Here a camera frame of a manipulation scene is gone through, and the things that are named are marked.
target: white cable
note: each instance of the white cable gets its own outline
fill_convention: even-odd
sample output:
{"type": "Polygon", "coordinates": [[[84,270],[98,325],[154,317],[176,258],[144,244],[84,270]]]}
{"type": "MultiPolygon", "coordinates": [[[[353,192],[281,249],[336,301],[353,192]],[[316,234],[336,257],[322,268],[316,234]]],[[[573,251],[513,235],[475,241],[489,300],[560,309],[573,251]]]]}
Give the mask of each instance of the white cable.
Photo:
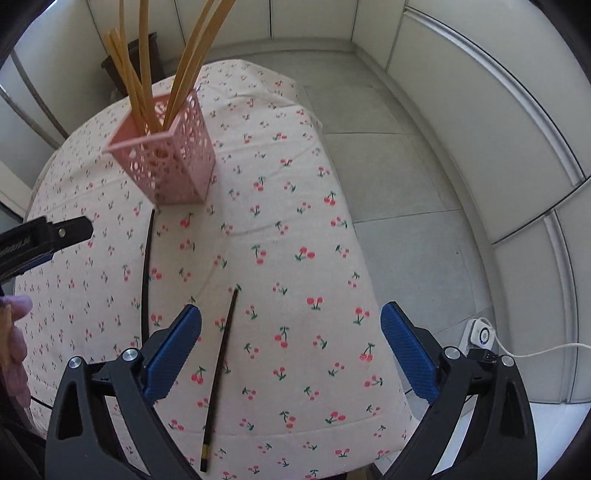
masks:
{"type": "MultiPolygon", "coordinates": [[[[486,323],[489,327],[491,327],[492,329],[494,329],[494,327],[492,326],[492,324],[488,321],[487,318],[485,317],[480,317],[478,320],[483,321],[484,323],[486,323]]],[[[583,348],[588,348],[591,350],[591,345],[586,345],[585,343],[565,343],[564,345],[559,345],[559,346],[554,346],[552,348],[548,348],[547,350],[542,350],[541,352],[536,352],[536,353],[529,353],[528,355],[516,355],[514,353],[511,353],[509,350],[507,350],[503,344],[501,343],[501,341],[499,340],[499,336],[495,335],[495,340],[496,342],[499,344],[499,346],[501,347],[501,349],[507,354],[507,355],[511,355],[514,358],[527,358],[529,356],[536,356],[536,355],[541,355],[542,353],[548,353],[551,352],[552,350],[558,350],[560,348],[566,348],[568,346],[580,346],[583,348]]]]}

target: tablecloth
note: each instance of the tablecloth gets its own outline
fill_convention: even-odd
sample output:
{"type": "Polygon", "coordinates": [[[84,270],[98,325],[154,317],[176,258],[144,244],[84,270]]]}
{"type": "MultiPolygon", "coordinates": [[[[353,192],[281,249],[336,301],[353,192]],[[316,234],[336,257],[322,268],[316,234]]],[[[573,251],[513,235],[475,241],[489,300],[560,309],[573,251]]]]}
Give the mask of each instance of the tablecloth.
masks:
{"type": "MultiPolygon", "coordinates": [[[[154,86],[170,89],[172,79],[154,86]]],[[[197,467],[225,316],[238,306],[222,376],[207,478],[324,478],[401,449],[416,420],[379,327],[379,307],[320,125],[295,83],[254,64],[210,64],[198,79],[216,166],[203,205],[156,209],[149,270],[151,331],[186,303],[203,328],[156,406],[197,467]]],[[[33,394],[51,404],[67,360],[110,360],[141,346],[142,269],[152,205],[100,153],[122,100],[52,158],[29,218],[76,215],[93,238],[28,272],[24,323],[33,394]]],[[[141,460],[115,402],[129,460],[141,460]]],[[[47,424],[48,414],[34,408],[47,424]]]]}

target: pink holder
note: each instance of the pink holder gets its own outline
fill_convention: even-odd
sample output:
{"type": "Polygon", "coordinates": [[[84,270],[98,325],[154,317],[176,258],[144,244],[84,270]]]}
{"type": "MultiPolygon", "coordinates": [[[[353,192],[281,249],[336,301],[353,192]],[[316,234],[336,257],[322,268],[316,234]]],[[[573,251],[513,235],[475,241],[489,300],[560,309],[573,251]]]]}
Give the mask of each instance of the pink holder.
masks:
{"type": "MultiPolygon", "coordinates": [[[[169,96],[154,98],[161,123],[169,96]]],[[[216,161],[195,90],[168,131],[140,137],[129,112],[103,153],[111,153],[155,205],[204,202],[216,161]]]]}

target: blue gripper pad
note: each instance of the blue gripper pad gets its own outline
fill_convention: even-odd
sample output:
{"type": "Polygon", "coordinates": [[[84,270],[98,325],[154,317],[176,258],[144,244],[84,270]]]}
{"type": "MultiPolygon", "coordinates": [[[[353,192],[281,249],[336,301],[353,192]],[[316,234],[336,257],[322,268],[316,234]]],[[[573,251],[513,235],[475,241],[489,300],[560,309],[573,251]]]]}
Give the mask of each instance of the blue gripper pad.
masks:
{"type": "Polygon", "coordinates": [[[153,405],[156,400],[166,398],[189,353],[193,350],[197,337],[201,335],[199,309],[187,306],[181,315],[181,318],[177,318],[168,328],[166,340],[145,367],[146,382],[142,394],[150,405],[153,405]]]}
{"type": "Polygon", "coordinates": [[[416,395],[429,405],[439,396],[436,366],[416,335],[391,304],[382,308],[382,332],[416,395]]]}

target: black chopstick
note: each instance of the black chopstick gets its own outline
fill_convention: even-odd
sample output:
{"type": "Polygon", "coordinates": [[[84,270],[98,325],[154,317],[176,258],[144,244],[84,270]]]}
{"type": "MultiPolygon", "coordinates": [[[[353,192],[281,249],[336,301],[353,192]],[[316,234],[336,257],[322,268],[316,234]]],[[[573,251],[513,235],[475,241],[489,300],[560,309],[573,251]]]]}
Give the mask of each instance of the black chopstick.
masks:
{"type": "Polygon", "coordinates": [[[216,420],[217,410],[217,396],[221,386],[221,376],[223,371],[223,363],[226,358],[226,351],[228,350],[228,343],[230,339],[230,326],[232,325],[232,318],[234,317],[234,310],[236,309],[236,299],[238,298],[238,289],[234,289],[232,294],[232,302],[230,303],[230,310],[228,311],[228,318],[226,319],[226,327],[222,335],[222,344],[220,345],[220,352],[217,356],[216,371],[213,374],[212,393],[209,397],[209,409],[207,410],[207,419],[205,421],[205,432],[203,434],[203,447],[201,449],[201,467],[202,472],[207,472],[207,463],[209,462],[209,450],[212,444],[213,424],[216,420]]]}

